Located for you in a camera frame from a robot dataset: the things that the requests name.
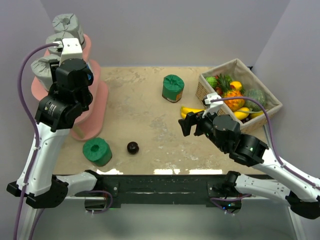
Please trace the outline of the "grey roll with cartoon label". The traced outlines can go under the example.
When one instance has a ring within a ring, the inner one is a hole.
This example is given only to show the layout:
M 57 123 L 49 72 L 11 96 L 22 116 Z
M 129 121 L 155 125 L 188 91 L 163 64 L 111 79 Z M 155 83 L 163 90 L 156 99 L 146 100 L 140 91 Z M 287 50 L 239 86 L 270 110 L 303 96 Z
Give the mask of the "grey roll with cartoon label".
M 50 60 L 59 62 L 60 57 L 55 54 L 50 54 L 36 59 L 30 65 L 32 72 L 37 77 L 37 79 L 46 91 L 49 91 L 51 85 L 53 84 L 49 63 Z

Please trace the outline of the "green paper roll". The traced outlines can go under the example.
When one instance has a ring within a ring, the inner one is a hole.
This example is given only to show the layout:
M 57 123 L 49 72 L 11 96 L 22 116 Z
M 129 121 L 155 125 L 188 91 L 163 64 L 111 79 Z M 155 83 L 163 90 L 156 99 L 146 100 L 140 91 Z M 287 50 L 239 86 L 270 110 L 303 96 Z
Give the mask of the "green paper roll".
M 184 81 L 175 74 L 163 78 L 162 97 L 171 103 L 176 103 L 182 98 L 185 87 Z

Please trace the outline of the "grey roll front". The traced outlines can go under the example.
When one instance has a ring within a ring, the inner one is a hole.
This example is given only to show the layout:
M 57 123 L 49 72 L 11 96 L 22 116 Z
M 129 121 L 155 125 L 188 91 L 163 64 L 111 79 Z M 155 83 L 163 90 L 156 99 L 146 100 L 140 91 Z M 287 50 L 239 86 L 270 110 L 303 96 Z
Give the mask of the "grey roll front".
M 56 33 L 67 32 L 84 44 L 85 37 L 79 19 L 74 13 L 60 14 L 54 17 L 52 25 Z

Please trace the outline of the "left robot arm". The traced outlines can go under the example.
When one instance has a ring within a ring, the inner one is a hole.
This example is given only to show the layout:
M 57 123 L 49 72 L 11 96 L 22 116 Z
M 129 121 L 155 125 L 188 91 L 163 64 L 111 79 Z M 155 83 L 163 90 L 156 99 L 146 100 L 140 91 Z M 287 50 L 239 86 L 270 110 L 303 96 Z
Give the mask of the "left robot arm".
M 53 84 L 38 105 L 35 136 L 24 170 L 6 190 L 33 209 L 60 205 L 66 197 L 81 192 L 99 196 L 104 190 L 102 177 L 86 170 L 76 175 L 58 176 L 53 171 L 66 137 L 75 120 L 89 110 L 93 96 L 89 90 L 94 75 L 83 59 L 50 62 Z

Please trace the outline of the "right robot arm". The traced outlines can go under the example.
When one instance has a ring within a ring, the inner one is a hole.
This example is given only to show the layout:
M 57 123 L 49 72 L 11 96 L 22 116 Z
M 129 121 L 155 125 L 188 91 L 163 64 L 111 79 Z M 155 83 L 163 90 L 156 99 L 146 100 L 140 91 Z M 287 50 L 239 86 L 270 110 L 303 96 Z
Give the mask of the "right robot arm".
M 185 137 L 195 126 L 195 136 L 204 135 L 236 163 L 257 169 L 271 177 L 257 179 L 229 171 L 222 183 L 213 187 L 230 197 L 237 193 L 280 201 L 297 215 L 315 220 L 320 216 L 320 180 L 278 161 L 269 146 L 255 136 L 241 133 L 240 124 L 229 115 L 189 112 L 178 123 Z

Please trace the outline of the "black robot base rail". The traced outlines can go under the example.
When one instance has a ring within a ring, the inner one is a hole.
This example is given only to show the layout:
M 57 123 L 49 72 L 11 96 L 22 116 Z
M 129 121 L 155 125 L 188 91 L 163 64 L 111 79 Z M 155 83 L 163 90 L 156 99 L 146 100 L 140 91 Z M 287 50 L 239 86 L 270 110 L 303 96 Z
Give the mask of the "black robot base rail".
M 124 204 L 225 206 L 246 194 L 236 189 L 240 177 L 235 171 L 226 175 L 108 175 L 86 170 L 77 175 L 51 176 L 49 190 L 27 196 L 26 203 L 35 209 L 49 209 L 69 196 L 97 195 L 106 198 L 108 208 Z

